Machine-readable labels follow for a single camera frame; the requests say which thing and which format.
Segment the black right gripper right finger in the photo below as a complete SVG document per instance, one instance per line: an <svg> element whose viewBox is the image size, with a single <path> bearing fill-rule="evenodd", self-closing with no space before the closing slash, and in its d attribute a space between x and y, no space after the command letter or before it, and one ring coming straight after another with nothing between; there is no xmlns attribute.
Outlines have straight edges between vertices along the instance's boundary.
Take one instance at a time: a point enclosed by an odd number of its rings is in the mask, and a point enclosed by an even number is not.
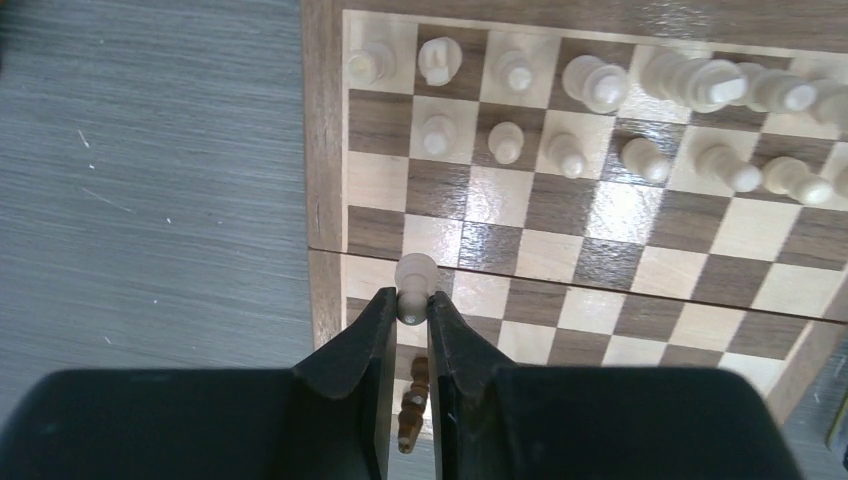
<svg viewBox="0 0 848 480"><path fill-rule="evenodd" d="M522 366L444 292L427 305L440 479L797 479L743 377L701 367Z"/></svg>

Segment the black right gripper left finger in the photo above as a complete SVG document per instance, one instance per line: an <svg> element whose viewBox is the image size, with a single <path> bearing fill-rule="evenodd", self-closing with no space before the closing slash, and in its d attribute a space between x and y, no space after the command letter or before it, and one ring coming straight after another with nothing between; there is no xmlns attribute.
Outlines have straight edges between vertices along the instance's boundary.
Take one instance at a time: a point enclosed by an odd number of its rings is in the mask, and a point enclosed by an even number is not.
<svg viewBox="0 0 848 480"><path fill-rule="evenodd" d="M76 369L1 433L5 479L383 479L397 292L285 369Z"/></svg>

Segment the light wooden queen piece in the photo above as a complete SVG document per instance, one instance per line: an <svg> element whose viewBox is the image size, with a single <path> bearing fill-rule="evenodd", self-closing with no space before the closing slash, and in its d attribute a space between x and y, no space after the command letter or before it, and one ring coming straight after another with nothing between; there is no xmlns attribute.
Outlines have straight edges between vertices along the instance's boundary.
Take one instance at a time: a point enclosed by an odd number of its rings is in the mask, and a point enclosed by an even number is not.
<svg viewBox="0 0 848 480"><path fill-rule="evenodd" d="M592 55L571 60L563 69L561 84L569 97L598 114L618 110L630 90L624 68Z"/></svg>

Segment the light wooden rook corner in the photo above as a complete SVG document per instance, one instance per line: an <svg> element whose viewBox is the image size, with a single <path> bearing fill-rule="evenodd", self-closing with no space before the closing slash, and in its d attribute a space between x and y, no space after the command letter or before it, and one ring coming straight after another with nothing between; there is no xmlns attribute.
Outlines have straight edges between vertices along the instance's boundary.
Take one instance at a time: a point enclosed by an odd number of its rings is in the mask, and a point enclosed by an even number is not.
<svg viewBox="0 0 848 480"><path fill-rule="evenodd" d="M396 71L395 50L386 42L372 41L349 52L346 71L357 85L388 80Z"/></svg>

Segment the light wooden king piece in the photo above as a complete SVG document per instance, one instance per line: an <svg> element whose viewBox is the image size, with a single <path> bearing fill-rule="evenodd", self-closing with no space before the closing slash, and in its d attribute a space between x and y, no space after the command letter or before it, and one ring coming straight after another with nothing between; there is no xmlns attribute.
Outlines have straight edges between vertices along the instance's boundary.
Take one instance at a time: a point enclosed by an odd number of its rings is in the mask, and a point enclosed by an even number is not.
<svg viewBox="0 0 848 480"><path fill-rule="evenodd" d="M689 58L661 50L642 68L644 91L659 100L672 101L698 113L711 113L744 97L749 82L733 62Z"/></svg>

